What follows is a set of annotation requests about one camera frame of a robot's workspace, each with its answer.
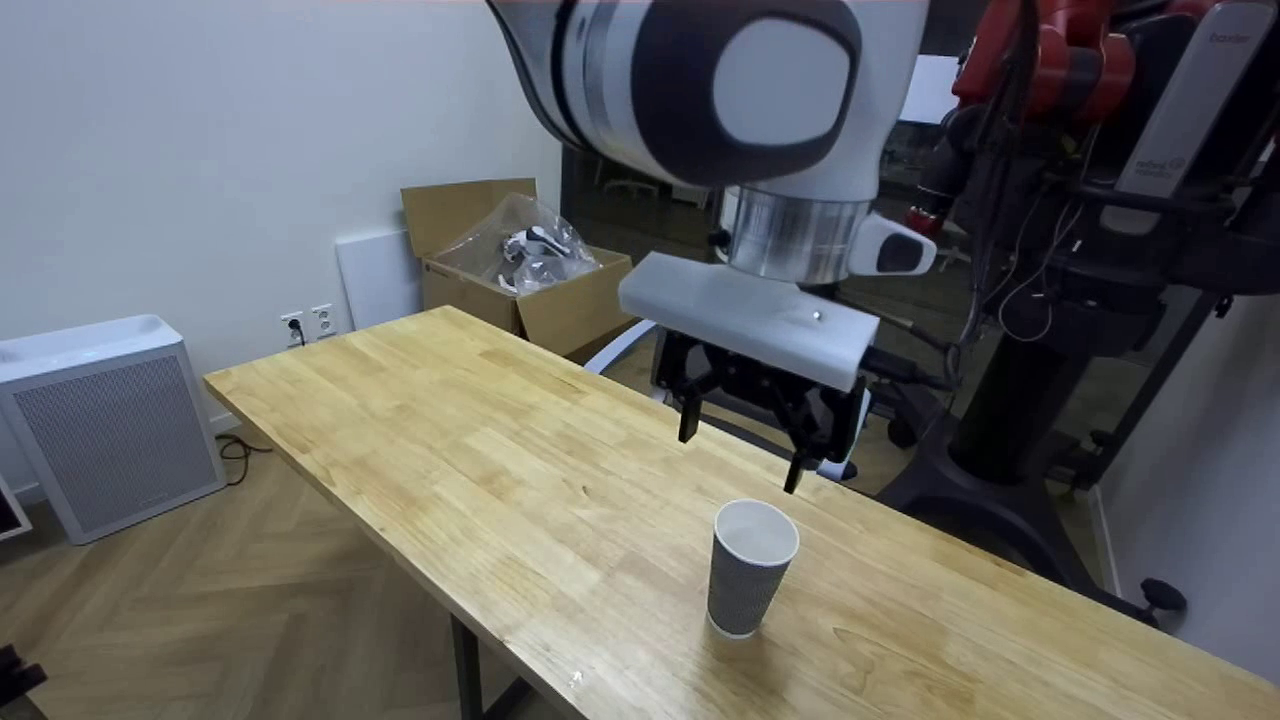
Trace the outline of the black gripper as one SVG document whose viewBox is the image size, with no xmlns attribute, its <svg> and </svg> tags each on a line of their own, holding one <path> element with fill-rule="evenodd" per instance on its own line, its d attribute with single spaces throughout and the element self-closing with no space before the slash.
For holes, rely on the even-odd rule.
<svg viewBox="0 0 1280 720">
<path fill-rule="evenodd" d="M 700 408 L 710 396 L 728 396 L 763 411 L 787 442 L 791 459 L 783 489 L 795 492 L 801 475 L 816 459 L 843 459 L 854 445 L 854 419 L 865 408 L 865 389 L 847 391 L 822 389 L 816 379 L 769 369 L 740 353 L 663 334 L 657 348 L 652 379 L 676 401 L 679 423 L 676 442 L 686 445 L 700 429 Z"/>
</svg>

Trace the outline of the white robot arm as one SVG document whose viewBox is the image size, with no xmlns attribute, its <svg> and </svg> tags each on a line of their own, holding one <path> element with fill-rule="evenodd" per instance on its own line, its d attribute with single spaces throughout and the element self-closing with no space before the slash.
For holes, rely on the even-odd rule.
<svg viewBox="0 0 1280 720">
<path fill-rule="evenodd" d="M 934 245 L 875 212 L 927 0 L 482 0 L 563 144 L 731 200 L 717 259 L 643 256 L 620 305 L 663 334 L 657 386 L 763 408 L 791 474 L 839 459 L 875 320 L 847 275 L 920 275 Z"/>
</svg>

